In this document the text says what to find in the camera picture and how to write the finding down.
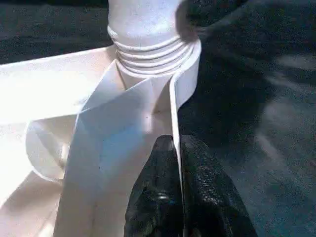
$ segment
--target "dark fabric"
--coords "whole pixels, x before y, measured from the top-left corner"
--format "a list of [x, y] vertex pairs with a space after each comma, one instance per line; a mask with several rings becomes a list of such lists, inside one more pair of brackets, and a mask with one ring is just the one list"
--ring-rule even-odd
[[198, 85], [180, 133], [216, 154], [261, 237], [316, 236], [315, 16], [314, 0], [249, 0], [196, 28]]
[[125, 219], [125, 237], [182, 236], [179, 168], [171, 136], [156, 140], [132, 189]]
[[193, 136], [180, 140], [189, 236], [256, 237], [237, 189], [208, 146]]

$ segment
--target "white plastic part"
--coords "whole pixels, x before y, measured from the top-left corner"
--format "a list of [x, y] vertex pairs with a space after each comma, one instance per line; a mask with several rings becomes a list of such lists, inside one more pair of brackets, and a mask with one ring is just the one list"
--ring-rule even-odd
[[114, 59], [111, 46], [0, 65], [0, 124], [78, 114]]
[[[0, 66], [4, 93], [16, 84], [27, 89], [5, 94], [25, 100], [7, 106], [0, 123], [35, 120], [26, 134], [29, 159], [41, 177], [63, 182], [55, 237], [123, 236], [131, 189], [160, 135], [173, 135], [181, 171], [177, 110], [195, 90], [201, 51], [199, 40], [185, 43], [176, 31], [181, 2], [110, 0], [115, 48]], [[69, 115], [76, 122], [66, 161], [53, 144], [68, 146], [56, 134]], [[48, 121], [58, 125], [45, 128]], [[52, 160], [67, 162], [63, 181]]]
[[177, 110], [196, 87], [200, 51], [196, 41], [175, 75], [144, 79], [79, 114], [55, 237], [123, 236], [131, 189], [160, 135], [173, 135], [181, 165]]

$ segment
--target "white plastic cylinder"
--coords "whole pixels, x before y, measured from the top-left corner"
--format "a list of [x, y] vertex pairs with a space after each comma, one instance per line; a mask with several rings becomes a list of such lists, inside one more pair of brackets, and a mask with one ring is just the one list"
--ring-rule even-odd
[[163, 75], [178, 69], [193, 44], [177, 32], [176, 12], [183, 0], [109, 0], [108, 32], [119, 62], [140, 75]]

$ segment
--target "curved white plastic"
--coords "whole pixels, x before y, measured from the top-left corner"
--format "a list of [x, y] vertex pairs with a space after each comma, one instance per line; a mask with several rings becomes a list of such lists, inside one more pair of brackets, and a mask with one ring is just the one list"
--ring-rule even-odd
[[47, 118], [28, 124], [25, 148], [33, 171], [41, 178], [62, 184], [76, 115]]
[[115, 59], [115, 48], [0, 65], [0, 124], [78, 114]]
[[160, 135], [173, 135], [181, 169], [177, 110], [195, 90], [200, 51], [196, 41], [173, 76], [144, 79], [79, 114], [55, 237], [123, 236], [131, 189]]

